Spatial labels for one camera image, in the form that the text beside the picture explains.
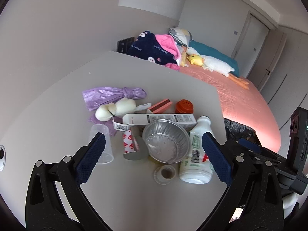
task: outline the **purple plastic bag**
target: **purple plastic bag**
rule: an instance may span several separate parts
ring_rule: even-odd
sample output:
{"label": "purple plastic bag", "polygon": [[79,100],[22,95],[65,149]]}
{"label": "purple plastic bag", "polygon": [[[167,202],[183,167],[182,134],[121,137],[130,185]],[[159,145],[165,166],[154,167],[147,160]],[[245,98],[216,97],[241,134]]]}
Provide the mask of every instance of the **purple plastic bag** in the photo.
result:
{"label": "purple plastic bag", "polygon": [[[115,122],[118,122],[118,123],[122,123],[122,119],[119,118],[119,117],[114,117],[115,119]],[[116,133],[117,133],[117,130],[114,129],[113,127],[113,122],[112,122],[112,118],[109,120],[109,121],[106,121],[106,122],[101,122],[99,121],[96,117],[95,117],[95,113],[89,118],[88,120],[89,122],[93,122],[94,124],[104,124],[105,126],[107,126],[107,128],[109,129],[109,134],[111,136],[115,136]]]}
{"label": "purple plastic bag", "polygon": [[84,102],[89,111],[98,109],[100,105],[117,102],[126,97],[128,99],[142,99],[147,93],[142,88],[112,88],[101,87],[89,89],[82,92]]}

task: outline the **pink bedsheet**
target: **pink bedsheet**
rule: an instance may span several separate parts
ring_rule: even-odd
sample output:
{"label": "pink bedsheet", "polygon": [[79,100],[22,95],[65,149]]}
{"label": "pink bedsheet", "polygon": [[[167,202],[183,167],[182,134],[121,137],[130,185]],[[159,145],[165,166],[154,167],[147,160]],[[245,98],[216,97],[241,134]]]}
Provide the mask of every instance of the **pink bedsheet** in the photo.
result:
{"label": "pink bedsheet", "polygon": [[249,90],[246,90],[229,78],[196,65],[181,67],[180,72],[216,87],[223,116],[253,128],[262,146],[278,152],[281,136],[277,122],[266,101],[250,81],[247,80]]}

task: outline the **orange lid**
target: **orange lid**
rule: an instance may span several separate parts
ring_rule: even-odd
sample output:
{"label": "orange lid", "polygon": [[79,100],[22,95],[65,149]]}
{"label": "orange lid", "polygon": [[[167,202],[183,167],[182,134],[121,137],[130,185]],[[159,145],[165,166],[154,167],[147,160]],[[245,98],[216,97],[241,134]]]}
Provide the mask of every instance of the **orange lid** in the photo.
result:
{"label": "orange lid", "polygon": [[175,105],[176,112],[180,114],[192,114],[193,104],[188,100],[180,100]]}

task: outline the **aluminum foil bowl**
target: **aluminum foil bowl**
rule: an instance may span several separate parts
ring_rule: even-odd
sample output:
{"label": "aluminum foil bowl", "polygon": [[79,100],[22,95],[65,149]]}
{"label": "aluminum foil bowl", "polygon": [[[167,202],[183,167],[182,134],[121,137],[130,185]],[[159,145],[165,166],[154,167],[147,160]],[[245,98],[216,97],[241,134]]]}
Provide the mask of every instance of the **aluminum foil bowl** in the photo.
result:
{"label": "aluminum foil bowl", "polygon": [[150,155],[163,163],[177,163],[185,158],[190,141],[186,130],[175,122],[161,119],[148,124],[142,138]]}

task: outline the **white plastic bottle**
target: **white plastic bottle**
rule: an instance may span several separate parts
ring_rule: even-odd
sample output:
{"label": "white plastic bottle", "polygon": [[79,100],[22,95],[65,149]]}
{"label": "white plastic bottle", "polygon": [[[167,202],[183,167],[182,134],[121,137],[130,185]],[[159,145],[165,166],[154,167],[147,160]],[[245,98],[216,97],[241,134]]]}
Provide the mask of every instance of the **white plastic bottle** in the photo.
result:
{"label": "white plastic bottle", "polygon": [[202,136],[206,132],[213,131],[210,127],[211,120],[207,116],[201,116],[197,120],[197,125],[190,131],[190,151],[181,162],[181,180],[194,184],[208,183],[213,175],[214,168],[208,156],[202,148]]}

